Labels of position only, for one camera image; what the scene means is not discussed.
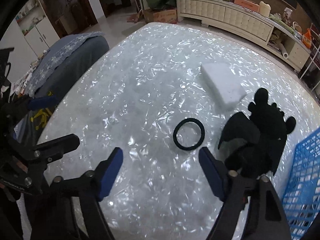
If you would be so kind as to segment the blue plastic laundry basket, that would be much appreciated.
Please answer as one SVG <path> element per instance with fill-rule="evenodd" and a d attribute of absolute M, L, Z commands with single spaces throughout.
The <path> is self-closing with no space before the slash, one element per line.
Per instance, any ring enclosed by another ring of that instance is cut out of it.
<path fill-rule="evenodd" d="M 283 195 L 291 238 L 301 239 L 319 213 L 319 129 L 295 147 Z"/>

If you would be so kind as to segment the black dragon plush toy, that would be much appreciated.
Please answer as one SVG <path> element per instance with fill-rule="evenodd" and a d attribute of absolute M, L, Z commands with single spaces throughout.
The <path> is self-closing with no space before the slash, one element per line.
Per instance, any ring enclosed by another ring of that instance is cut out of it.
<path fill-rule="evenodd" d="M 259 88 L 248 105 L 250 117 L 243 112 L 233 114 L 225 124 L 218 148 L 222 143 L 243 139 L 246 143 L 226 159 L 227 170 L 240 171 L 244 178 L 257 178 L 268 172 L 276 173 L 286 145 L 287 136 L 296 127 L 292 116 L 284 119 L 277 104 L 268 103 L 268 90 Z"/>

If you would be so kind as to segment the white foam sponge block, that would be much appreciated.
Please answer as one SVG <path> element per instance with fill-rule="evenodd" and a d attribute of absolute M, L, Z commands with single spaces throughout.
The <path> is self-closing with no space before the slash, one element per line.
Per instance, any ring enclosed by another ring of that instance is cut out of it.
<path fill-rule="evenodd" d="M 231 65 L 228 63 L 203 63 L 201 74 L 223 110 L 235 109 L 247 95 L 240 78 L 232 72 Z"/>

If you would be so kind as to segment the brown cardboard box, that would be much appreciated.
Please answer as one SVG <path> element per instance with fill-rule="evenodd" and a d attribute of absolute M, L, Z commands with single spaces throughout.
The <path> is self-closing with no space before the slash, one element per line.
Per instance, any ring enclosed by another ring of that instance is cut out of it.
<path fill-rule="evenodd" d="M 177 9 L 167 10 L 152 10 L 147 9 L 143 11 L 146 23 L 160 22 L 160 23 L 177 23 Z"/>

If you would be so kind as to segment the white paper roll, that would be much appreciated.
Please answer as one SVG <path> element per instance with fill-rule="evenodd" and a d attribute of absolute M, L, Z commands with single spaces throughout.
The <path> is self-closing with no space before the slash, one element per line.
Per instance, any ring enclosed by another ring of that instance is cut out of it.
<path fill-rule="evenodd" d="M 288 59 L 289 54 L 288 54 L 287 50 L 285 49 L 284 45 L 283 45 L 282 43 L 279 43 L 278 46 L 279 46 L 279 49 L 280 49 L 280 51 L 281 51 L 282 56 L 283 56 L 285 59 Z"/>

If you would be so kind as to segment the orange snack bag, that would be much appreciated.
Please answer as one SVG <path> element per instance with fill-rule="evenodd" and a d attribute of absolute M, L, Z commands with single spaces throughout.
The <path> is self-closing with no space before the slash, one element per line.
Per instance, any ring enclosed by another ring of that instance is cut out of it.
<path fill-rule="evenodd" d="M 306 33 L 302 36 L 302 42 L 306 48 L 310 49 L 312 46 L 312 35 L 311 35 L 311 29 L 308 28 Z"/>

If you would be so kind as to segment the cream TV cabinet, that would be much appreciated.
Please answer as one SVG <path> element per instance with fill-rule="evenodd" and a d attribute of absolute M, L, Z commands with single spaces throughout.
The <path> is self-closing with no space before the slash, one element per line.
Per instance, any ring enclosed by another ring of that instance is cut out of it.
<path fill-rule="evenodd" d="M 297 72 L 304 67 L 311 51 L 288 27 L 257 12 L 222 0 L 176 0 L 178 20 L 193 18 L 204 26 L 212 26 L 245 38 L 285 61 Z M 289 57 L 285 59 L 278 44 Z"/>

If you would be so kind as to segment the cream plastic jar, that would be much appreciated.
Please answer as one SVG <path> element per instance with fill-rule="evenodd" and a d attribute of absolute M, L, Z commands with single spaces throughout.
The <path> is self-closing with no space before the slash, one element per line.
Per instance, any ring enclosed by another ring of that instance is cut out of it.
<path fill-rule="evenodd" d="M 264 17 L 269 17 L 270 11 L 271 6 L 263 1 L 260 1 L 258 13 Z"/>

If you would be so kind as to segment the pink flat box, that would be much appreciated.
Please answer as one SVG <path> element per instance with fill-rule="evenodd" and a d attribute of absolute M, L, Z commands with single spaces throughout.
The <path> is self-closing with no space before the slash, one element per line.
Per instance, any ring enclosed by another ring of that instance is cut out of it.
<path fill-rule="evenodd" d="M 259 5 L 252 2 L 251 0 L 234 0 L 234 4 L 239 5 L 243 8 L 247 8 L 253 12 L 259 11 Z"/>

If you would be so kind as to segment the white wall cupboard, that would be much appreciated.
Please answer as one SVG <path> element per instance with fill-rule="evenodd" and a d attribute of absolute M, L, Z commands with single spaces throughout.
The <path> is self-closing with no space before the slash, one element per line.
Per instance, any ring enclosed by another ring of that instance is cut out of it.
<path fill-rule="evenodd" d="M 48 19 L 40 0 L 28 0 L 15 17 L 26 42 L 40 56 L 60 38 Z"/>

